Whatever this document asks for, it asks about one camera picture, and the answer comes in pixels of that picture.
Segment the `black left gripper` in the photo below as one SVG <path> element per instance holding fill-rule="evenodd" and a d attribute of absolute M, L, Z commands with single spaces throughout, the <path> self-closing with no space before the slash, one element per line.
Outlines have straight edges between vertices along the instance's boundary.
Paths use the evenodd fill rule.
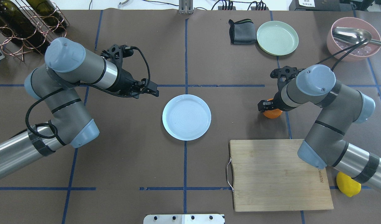
<path fill-rule="evenodd" d="M 149 79 L 136 81 L 128 71 L 122 69 L 114 93 L 120 96 L 128 96 L 129 98 L 132 97 L 136 99 L 139 98 L 139 94 L 149 94 L 159 97 L 159 90 L 150 88 L 156 88 L 156 83 Z"/>

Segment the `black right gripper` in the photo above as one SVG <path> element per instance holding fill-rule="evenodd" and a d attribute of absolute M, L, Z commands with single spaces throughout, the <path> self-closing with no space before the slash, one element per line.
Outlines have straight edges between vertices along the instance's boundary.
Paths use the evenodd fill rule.
<path fill-rule="evenodd" d="M 278 91 L 272 100 L 261 100 L 258 103 L 258 111 L 265 112 L 279 109 L 281 111 L 287 111 L 287 105 L 284 103 L 281 97 L 281 92 Z"/>

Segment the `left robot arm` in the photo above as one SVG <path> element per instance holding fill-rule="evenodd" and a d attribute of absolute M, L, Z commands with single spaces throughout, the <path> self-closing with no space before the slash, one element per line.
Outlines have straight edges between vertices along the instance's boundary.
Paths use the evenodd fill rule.
<path fill-rule="evenodd" d="M 122 98 L 159 96 L 150 77 L 140 81 L 122 68 L 138 47 L 112 45 L 97 55 L 65 37 L 53 40 L 45 63 L 25 79 L 36 99 L 25 115 L 26 129 L 0 144 L 0 179 L 71 145 L 79 148 L 99 136 L 99 129 L 75 88 L 89 86 Z"/>

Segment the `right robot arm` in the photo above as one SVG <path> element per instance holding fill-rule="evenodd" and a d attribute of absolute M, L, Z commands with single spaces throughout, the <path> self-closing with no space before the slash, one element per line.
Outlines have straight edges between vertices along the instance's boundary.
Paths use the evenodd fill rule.
<path fill-rule="evenodd" d="M 331 68 L 321 64 L 276 68 L 270 77 L 277 79 L 278 92 L 272 100 L 258 103 L 260 112 L 291 111 L 309 102 L 321 108 L 298 157 L 318 169 L 332 167 L 381 192 L 381 158 L 344 140 L 351 124 L 363 123 L 374 113 L 375 101 L 342 84 Z"/>

